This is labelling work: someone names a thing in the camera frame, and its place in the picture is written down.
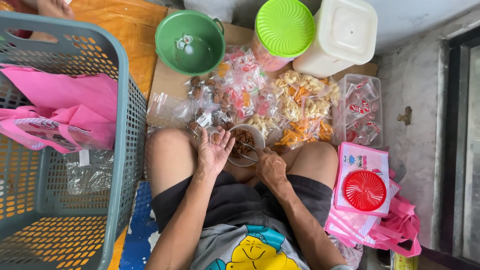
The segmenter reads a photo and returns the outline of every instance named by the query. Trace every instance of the red plastic lid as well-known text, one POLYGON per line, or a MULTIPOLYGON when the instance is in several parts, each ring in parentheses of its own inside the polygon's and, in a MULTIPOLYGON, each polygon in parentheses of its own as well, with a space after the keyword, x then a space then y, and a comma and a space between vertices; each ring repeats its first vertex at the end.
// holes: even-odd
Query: red plastic lid
POLYGON ((345 179, 343 195, 353 207, 368 212, 382 206, 387 189, 384 181, 377 174, 356 171, 345 179))

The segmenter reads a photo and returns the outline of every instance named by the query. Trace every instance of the gray t-shirt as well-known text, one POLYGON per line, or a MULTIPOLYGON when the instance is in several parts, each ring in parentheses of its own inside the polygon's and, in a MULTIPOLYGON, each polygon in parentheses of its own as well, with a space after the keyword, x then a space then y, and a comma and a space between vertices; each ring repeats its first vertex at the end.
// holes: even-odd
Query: gray t-shirt
POLYGON ((299 254, 284 235, 268 227, 219 224, 203 229, 191 270, 310 270, 299 254))

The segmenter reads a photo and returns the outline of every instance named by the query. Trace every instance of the green lid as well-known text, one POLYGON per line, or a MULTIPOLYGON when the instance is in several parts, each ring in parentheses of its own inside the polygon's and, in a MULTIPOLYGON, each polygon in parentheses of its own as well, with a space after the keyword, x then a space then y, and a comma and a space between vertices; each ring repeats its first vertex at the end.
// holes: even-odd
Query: green lid
POLYGON ((257 13, 255 31, 270 54, 296 57, 312 43, 315 22, 298 0, 269 0, 257 13))

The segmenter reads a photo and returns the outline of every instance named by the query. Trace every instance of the gray plastic basket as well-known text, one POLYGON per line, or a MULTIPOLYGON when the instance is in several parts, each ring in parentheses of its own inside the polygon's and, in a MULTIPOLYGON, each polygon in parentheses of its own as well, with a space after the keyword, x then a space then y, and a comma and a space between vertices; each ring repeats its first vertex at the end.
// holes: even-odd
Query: gray plastic basket
MULTIPOLYGON (((69 195, 62 154, 31 151, 0 135, 0 269, 107 269, 143 167, 146 100, 129 76, 125 50, 96 25, 0 12, 0 63, 57 74, 103 72, 118 81, 110 190, 69 195), (14 29, 46 32, 58 43, 20 39, 10 34, 14 29)), ((0 74, 0 108, 23 105, 30 102, 0 74)))

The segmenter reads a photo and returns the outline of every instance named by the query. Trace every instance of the yellow cartoon face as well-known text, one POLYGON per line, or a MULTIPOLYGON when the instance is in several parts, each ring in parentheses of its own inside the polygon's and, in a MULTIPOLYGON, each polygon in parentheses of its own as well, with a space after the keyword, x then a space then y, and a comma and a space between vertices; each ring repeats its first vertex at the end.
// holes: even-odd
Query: yellow cartoon face
POLYGON ((232 253, 227 270, 299 270, 294 260, 253 236, 246 236, 232 253))

